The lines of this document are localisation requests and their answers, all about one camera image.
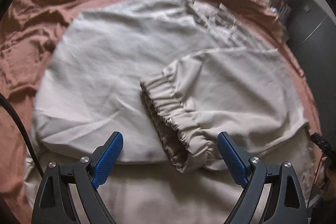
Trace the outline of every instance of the blue textured pad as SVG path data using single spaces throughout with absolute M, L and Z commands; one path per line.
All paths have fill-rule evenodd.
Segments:
M 249 182 L 246 177 L 246 166 L 223 133 L 217 137 L 217 147 L 235 183 L 245 188 Z
M 123 145 L 123 135 L 118 133 L 94 167 L 92 185 L 95 189 L 106 182 L 114 163 L 119 157 Z

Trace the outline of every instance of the metal screw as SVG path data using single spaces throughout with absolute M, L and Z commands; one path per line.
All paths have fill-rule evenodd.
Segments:
M 257 157 L 252 157 L 252 158 L 251 158 L 251 162 L 253 162 L 254 164 L 257 164 L 257 163 L 260 162 L 260 159 L 257 158 Z
M 48 164 L 50 168 L 54 168 L 56 166 L 56 162 L 52 161 Z
M 88 162 L 88 161 L 89 161 L 89 157 L 87 157 L 87 156 L 81 158 L 81 163 L 83 163 L 83 164 Z
M 285 167 L 287 167 L 287 168 L 292 167 L 292 164 L 291 164 L 289 161 L 285 161 L 285 162 L 283 163 L 283 165 L 284 165 Z

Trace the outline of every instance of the fabric fold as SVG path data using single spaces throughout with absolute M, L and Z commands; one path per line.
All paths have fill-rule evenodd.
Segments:
M 216 146 L 221 131 L 260 157 L 307 126 L 277 50 L 202 50 L 140 85 L 162 145 L 182 173 L 226 169 Z

